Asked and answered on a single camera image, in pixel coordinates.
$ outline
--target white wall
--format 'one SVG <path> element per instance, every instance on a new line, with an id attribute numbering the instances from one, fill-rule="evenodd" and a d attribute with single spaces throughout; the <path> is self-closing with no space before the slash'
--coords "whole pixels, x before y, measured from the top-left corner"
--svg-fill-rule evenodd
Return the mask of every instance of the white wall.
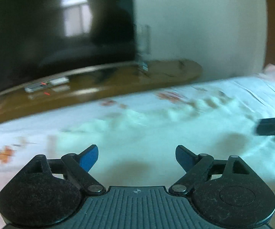
<path id="1" fill-rule="evenodd" d="M 150 59 L 188 58 L 202 81 L 262 69 L 265 0 L 135 0 L 136 22 L 151 27 Z"/>

